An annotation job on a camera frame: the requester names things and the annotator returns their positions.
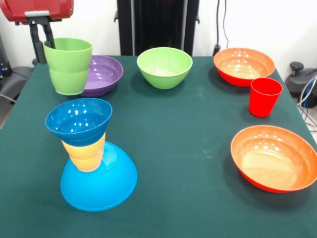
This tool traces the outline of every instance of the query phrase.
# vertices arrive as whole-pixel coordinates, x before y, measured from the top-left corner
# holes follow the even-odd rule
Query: white wall
[[[220,1],[220,45],[224,49],[224,0]],[[201,24],[196,24],[195,56],[213,53],[216,7],[217,0],[200,0]],[[225,30],[229,47],[253,48],[269,55],[283,79],[290,73],[292,61],[301,61],[305,67],[317,67],[316,0],[227,0]]]
[[[200,0],[196,24],[194,56],[211,56],[216,43],[217,0]],[[222,31],[224,0],[219,15],[220,44],[226,45]],[[52,23],[55,37],[76,37],[90,41],[94,54],[120,55],[118,21],[113,22],[116,0],[75,0],[70,19]],[[272,57],[281,76],[298,60],[317,67],[317,1],[315,0],[227,0],[225,22],[229,47],[247,47]],[[31,65],[34,56],[28,26],[15,26],[0,13],[1,37],[11,65]],[[40,37],[44,34],[39,28]]]

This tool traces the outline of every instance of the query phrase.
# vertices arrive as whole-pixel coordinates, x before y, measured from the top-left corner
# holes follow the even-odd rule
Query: yellow cup
[[[83,172],[90,172],[97,169],[101,164],[105,140],[106,133],[99,141],[87,146],[73,146],[64,141],[62,143],[76,168]]]

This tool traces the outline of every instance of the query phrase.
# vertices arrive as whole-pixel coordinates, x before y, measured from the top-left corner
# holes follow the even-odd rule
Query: purple bowl
[[[119,61],[108,56],[92,56],[83,97],[100,97],[111,91],[123,75]]]

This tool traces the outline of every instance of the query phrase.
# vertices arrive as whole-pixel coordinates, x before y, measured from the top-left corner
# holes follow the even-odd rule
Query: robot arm
[[[9,21],[16,25],[29,25],[36,59],[45,64],[43,43],[40,41],[38,24],[42,25],[46,42],[55,48],[50,22],[70,18],[74,10],[74,0],[0,0],[0,8]]]

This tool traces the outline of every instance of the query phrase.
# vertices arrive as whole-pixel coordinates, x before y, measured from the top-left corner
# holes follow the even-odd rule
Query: red cup
[[[283,86],[271,78],[257,78],[251,82],[249,112],[260,118],[269,116],[283,91]]]

